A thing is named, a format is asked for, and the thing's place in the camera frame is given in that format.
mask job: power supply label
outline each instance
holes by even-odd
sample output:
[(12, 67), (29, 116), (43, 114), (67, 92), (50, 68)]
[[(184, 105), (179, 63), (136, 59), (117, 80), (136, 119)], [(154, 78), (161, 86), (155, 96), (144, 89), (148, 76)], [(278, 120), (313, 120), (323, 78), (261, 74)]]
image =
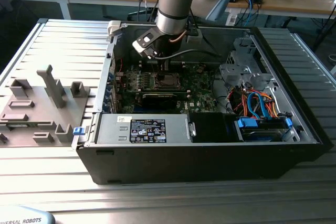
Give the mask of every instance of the power supply label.
[(166, 143), (165, 119), (131, 120), (131, 143)]

